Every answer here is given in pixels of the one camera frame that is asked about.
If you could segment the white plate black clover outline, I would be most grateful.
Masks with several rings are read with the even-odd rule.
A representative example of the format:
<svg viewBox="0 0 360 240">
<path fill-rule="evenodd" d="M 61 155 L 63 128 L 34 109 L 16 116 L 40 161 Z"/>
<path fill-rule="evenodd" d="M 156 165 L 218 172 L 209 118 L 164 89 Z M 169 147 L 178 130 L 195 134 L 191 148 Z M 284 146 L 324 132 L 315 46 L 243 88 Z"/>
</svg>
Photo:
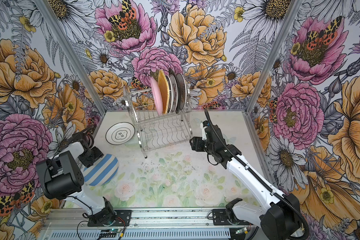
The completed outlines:
<svg viewBox="0 0 360 240">
<path fill-rule="evenodd" d="M 135 127 L 131 123 L 117 123 L 107 130 L 106 141 L 116 146 L 126 144 L 134 137 L 135 131 Z"/>
</svg>

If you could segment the blue white striped plate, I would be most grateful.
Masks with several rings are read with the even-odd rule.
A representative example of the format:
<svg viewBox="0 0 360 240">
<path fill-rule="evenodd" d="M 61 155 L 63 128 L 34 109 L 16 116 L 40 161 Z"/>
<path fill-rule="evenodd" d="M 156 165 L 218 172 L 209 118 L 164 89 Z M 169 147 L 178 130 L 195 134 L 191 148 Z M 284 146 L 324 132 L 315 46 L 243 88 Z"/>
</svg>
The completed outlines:
<svg viewBox="0 0 360 240">
<path fill-rule="evenodd" d="M 93 166 L 82 168 L 85 184 L 96 187 L 108 183 L 116 176 L 119 165 L 120 163 L 114 155 L 106 154 Z"/>
</svg>

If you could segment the white plate orange sunburst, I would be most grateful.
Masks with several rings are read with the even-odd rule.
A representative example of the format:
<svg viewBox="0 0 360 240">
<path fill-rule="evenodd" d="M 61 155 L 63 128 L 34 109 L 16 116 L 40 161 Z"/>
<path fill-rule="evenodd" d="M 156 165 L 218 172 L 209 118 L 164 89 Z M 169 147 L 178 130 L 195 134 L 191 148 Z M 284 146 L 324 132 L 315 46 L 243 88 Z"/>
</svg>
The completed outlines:
<svg viewBox="0 0 360 240">
<path fill-rule="evenodd" d="M 181 75 L 184 83 L 184 104 L 183 104 L 183 110 L 187 108 L 188 104 L 188 97 L 189 97 L 189 89 L 188 89 L 188 83 L 183 75 Z"/>
</svg>

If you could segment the pink plastic plate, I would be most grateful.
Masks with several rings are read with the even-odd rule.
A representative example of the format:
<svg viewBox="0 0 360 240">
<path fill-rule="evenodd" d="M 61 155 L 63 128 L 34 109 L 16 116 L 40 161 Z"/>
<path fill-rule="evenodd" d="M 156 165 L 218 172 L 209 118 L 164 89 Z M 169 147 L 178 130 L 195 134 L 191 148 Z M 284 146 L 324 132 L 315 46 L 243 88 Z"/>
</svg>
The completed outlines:
<svg viewBox="0 0 360 240">
<path fill-rule="evenodd" d="M 160 92 L 160 88 L 158 82 L 153 78 L 150 77 L 151 80 L 151 90 L 154 97 L 154 103 L 159 116 L 163 114 L 163 100 Z"/>
</svg>

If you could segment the white plate green red rim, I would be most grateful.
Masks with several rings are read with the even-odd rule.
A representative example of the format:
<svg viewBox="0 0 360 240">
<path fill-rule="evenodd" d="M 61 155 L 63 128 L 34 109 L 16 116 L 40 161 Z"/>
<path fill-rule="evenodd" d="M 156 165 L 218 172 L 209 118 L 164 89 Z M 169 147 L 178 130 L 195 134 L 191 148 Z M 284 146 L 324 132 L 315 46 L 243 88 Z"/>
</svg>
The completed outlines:
<svg viewBox="0 0 360 240">
<path fill-rule="evenodd" d="M 172 112 L 173 101 L 174 101 L 174 91 L 173 91 L 173 83 L 170 77 L 167 77 L 167 82 L 169 84 L 169 105 L 168 105 L 168 114 Z"/>
</svg>

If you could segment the yellow woven-pattern tray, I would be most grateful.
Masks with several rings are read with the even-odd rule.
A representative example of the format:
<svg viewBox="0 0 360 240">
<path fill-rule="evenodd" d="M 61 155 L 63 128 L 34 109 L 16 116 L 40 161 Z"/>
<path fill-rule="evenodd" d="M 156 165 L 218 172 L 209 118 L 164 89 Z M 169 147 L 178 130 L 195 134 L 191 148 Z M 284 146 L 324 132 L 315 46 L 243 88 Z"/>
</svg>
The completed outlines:
<svg viewBox="0 0 360 240">
<path fill-rule="evenodd" d="M 169 95 L 169 84 L 167 82 L 167 78 L 163 70 L 159 70 L 158 84 L 163 100 L 163 115 L 166 115 L 168 113 L 170 95 Z"/>
</svg>

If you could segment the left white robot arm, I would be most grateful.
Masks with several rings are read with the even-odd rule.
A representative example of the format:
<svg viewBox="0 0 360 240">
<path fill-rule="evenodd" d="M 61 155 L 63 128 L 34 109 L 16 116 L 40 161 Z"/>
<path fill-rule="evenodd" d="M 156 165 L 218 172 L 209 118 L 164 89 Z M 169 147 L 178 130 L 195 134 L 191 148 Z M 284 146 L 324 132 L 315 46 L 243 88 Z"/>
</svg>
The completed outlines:
<svg viewBox="0 0 360 240">
<path fill-rule="evenodd" d="M 92 135 L 84 132 L 73 134 L 56 155 L 36 165 L 45 197 L 81 207 L 93 226 L 111 226 L 116 221 L 110 201 L 93 194 L 90 188 L 107 184 L 118 168 L 118 159 L 95 147 Z"/>
</svg>

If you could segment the black square floral plate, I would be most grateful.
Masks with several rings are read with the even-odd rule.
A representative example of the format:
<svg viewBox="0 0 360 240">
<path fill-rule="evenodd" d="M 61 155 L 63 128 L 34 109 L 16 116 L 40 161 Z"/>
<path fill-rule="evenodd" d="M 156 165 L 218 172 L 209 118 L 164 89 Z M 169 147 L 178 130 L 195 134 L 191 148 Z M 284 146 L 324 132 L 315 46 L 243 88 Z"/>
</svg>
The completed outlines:
<svg viewBox="0 0 360 240">
<path fill-rule="evenodd" d="M 183 104 L 184 104 L 184 83 L 183 83 L 183 79 L 181 77 L 182 74 L 176 74 L 174 71 L 170 70 L 170 75 L 174 75 L 174 77 L 177 81 L 178 97 L 179 97 L 177 110 L 179 113 L 180 111 L 183 110 Z"/>
</svg>

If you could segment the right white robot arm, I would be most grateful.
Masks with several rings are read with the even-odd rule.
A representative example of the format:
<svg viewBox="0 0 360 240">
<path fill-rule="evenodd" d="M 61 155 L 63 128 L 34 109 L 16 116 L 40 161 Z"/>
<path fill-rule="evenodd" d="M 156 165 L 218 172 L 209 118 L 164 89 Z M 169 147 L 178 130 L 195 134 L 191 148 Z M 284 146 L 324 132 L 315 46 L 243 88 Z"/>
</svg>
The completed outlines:
<svg viewBox="0 0 360 240">
<path fill-rule="evenodd" d="M 310 231 L 299 200 L 294 195 L 285 195 L 253 169 L 238 148 L 226 144 L 217 125 L 204 121 L 201 130 L 202 136 L 190 140 L 192 150 L 213 157 L 218 165 L 237 177 L 259 203 L 259 207 L 250 207 L 242 198 L 229 202 L 226 215 L 230 223 L 251 223 L 262 229 L 270 240 L 306 240 Z"/>
</svg>

